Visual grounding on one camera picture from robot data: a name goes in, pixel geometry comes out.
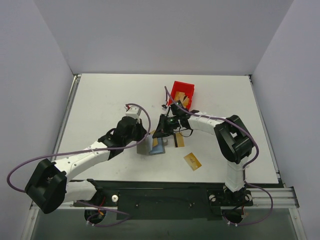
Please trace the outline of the grey card holder wallet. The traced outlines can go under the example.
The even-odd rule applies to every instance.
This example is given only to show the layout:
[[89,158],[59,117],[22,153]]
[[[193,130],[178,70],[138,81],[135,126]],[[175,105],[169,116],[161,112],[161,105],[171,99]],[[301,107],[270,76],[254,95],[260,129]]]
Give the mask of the grey card holder wallet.
[[165,154],[165,147],[167,145],[168,140],[163,139],[163,147],[153,147],[153,138],[151,135],[149,135],[142,143],[136,146],[136,153],[143,156]]

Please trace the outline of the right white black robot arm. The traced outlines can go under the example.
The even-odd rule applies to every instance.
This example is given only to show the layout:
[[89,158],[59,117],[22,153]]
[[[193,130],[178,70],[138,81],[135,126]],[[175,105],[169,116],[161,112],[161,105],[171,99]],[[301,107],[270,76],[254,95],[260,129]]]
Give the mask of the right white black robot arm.
[[220,151],[227,163],[224,201],[236,204],[242,197],[240,190],[246,186],[247,165],[255,161],[260,153],[257,143],[237,115],[216,117],[198,110],[188,111],[186,108],[171,104],[172,116],[161,114],[152,137],[166,138],[175,133],[176,129],[185,128],[190,131],[202,131],[214,135]]

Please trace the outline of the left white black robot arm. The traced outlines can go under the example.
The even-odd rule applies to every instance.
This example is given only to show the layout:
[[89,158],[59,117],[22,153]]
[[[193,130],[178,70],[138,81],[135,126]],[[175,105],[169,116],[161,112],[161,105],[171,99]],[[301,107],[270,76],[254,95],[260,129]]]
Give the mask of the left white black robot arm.
[[85,148],[83,153],[55,161],[41,160],[24,190],[44,214],[52,213],[62,203],[70,201],[86,200],[97,206],[103,200],[103,193],[87,180],[75,183],[71,180],[85,170],[118,156],[131,142],[140,142],[146,134],[142,120],[124,116],[116,128]]

